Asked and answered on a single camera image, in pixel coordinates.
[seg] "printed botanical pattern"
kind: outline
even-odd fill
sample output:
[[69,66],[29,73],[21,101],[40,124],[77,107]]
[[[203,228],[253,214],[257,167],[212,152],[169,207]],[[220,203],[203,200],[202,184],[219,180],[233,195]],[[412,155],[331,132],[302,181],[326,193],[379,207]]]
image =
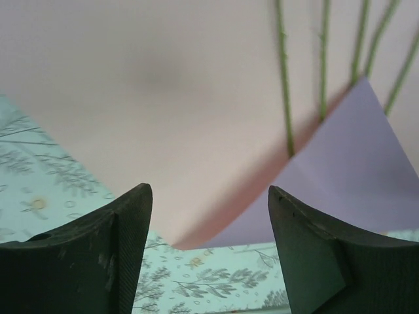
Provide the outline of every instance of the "printed botanical pattern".
[[109,203],[92,174],[0,96],[0,241],[25,241]]
[[275,244],[178,251],[149,234],[133,313],[262,307],[288,307]]

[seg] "black plastic jaw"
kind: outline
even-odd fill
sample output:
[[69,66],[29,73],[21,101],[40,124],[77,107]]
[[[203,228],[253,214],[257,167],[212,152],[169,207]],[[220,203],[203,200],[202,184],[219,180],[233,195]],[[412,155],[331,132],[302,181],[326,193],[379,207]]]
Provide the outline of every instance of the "black plastic jaw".
[[131,314],[153,197],[148,184],[27,242],[0,245],[0,313]]
[[419,313],[419,243],[374,234],[269,188],[293,314]]

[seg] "paper sheet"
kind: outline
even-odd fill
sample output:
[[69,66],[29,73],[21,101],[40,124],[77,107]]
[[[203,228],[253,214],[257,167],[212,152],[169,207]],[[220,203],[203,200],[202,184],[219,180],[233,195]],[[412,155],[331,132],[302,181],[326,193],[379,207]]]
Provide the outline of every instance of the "paper sheet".
[[[419,227],[419,178],[366,78],[350,91],[272,185],[313,208],[372,232]],[[273,241],[266,189],[202,247]]]

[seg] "lavender paper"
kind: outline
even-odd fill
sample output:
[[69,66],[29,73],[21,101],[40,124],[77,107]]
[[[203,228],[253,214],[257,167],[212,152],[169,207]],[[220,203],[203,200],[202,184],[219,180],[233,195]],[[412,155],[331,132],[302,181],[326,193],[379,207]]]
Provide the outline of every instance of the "lavender paper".
[[[366,78],[272,185],[372,232],[419,227],[419,178]],[[273,241],[266,189],[202,248]]]

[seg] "folded paper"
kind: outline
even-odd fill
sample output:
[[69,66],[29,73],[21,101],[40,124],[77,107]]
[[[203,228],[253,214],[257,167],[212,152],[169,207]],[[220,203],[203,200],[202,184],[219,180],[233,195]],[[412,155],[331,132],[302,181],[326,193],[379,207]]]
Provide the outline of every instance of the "folded paper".
[[[272,185],[368,231],[419,227],[419,178],[366,78],[359,80]],[[201,248],[273,241],[266,189]]]

